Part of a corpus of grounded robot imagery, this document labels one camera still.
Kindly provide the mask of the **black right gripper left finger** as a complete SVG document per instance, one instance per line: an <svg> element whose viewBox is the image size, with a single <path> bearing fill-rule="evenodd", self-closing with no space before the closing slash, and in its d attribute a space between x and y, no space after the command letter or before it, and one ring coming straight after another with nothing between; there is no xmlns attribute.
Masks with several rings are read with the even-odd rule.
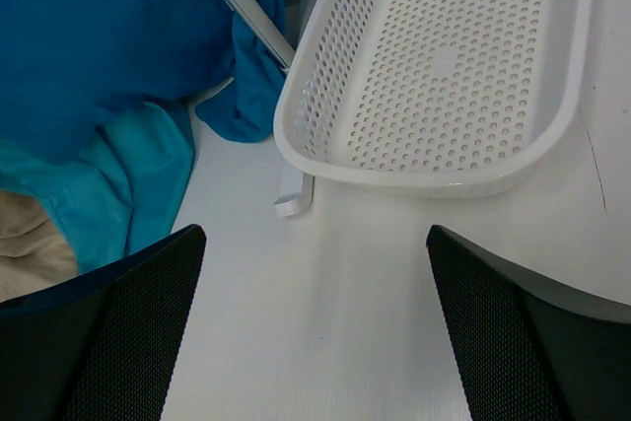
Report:
<svg viewBox="0 0 631 421"><path fill-rule="evenodd" d="M2 419L160 419L205 247L189 225L2 303Z"/></svg>

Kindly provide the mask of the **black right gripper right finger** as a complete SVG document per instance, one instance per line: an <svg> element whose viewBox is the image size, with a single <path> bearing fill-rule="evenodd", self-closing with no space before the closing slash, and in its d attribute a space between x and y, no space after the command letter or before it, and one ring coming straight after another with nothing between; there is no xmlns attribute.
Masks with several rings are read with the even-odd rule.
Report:
<svg viewBox="0 0 631 421"><path fill-rule="evenodd" d="M472 419L629 419L629 306L443 226L426 247Z"/></svg>

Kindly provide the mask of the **teal t shirt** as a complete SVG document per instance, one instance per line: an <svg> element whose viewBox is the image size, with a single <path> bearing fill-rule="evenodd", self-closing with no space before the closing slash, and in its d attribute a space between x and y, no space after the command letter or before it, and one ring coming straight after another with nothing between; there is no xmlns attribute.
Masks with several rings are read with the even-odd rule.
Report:
<svg viewBox="0 0 631 421"><path fill-rule="evenodd" d="M63 165L2 141L1 187L35 198L88 273L171 232L194 162L186 107L147 103L99 129Z"/></svg>

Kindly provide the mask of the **dark blue t shirt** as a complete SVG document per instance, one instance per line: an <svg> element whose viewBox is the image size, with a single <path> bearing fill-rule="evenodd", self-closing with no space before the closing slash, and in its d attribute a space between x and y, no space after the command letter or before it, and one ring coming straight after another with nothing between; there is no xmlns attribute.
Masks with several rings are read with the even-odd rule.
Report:
<svg viewBox="0 0 631 421"><path fill-rule="evenodd" d="M283 80L226 0L1 0L1 137L54 164L130 109L223 81L199 117L264 140Z"/></svg>

